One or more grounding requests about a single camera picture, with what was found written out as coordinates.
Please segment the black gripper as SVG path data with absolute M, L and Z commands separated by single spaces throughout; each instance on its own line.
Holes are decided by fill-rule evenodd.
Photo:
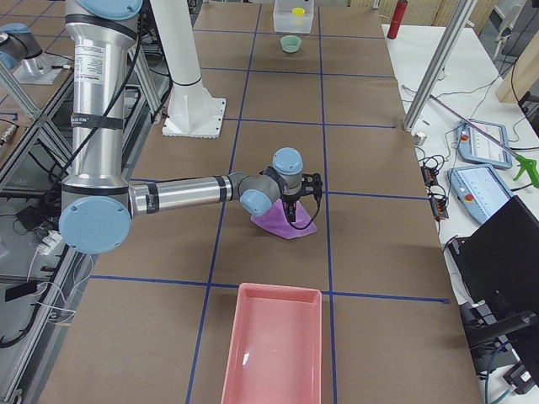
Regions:
M 296 202 L 303 196 L 303 194 L 304 192 L 301 184 L 293 189 L 286 189 L 283 191 L 281 199 L 285 203 L 285 215 L 287 221 L 296 222 Z

